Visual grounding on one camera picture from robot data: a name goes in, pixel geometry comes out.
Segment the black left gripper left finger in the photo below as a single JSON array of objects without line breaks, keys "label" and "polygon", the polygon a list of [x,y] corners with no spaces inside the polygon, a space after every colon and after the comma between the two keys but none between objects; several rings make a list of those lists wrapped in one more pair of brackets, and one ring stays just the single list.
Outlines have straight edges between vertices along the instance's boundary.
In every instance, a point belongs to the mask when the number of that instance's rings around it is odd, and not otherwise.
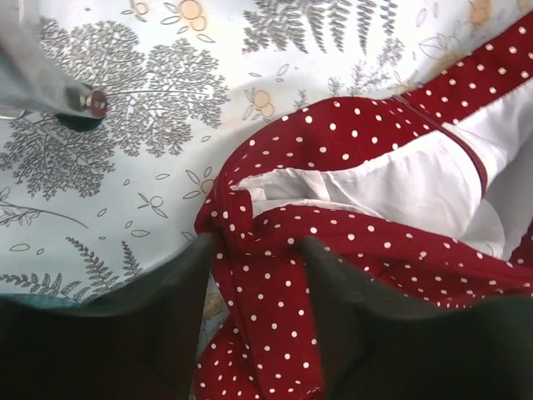
[{"label": "black left gripper left finger", "polygon": [[1,299],[4,399],[186,399],[214,239],[82,305]]}]

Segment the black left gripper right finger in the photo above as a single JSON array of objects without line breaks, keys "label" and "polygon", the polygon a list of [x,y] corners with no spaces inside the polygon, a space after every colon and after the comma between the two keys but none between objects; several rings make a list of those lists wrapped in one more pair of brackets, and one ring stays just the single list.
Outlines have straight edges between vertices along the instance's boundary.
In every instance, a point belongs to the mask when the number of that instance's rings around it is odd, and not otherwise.
[{"label": "black left gripper right finger", "polygon": [[446,311],[301,243],[328,399],[529,399],[532,301]]}]

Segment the red polka dot cloth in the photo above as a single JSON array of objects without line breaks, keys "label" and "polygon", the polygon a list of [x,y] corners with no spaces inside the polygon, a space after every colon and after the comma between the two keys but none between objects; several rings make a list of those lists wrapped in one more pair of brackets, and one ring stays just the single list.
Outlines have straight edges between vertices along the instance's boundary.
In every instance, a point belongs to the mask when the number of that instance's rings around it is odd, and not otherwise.
[{"label": "red polka dot cloth", "polygon": [[229,314],[198,399],[323,399],[304,238],[401,299],[532,294],[532,16],[422,87],[334,97],[260,129],[195,221]]}]

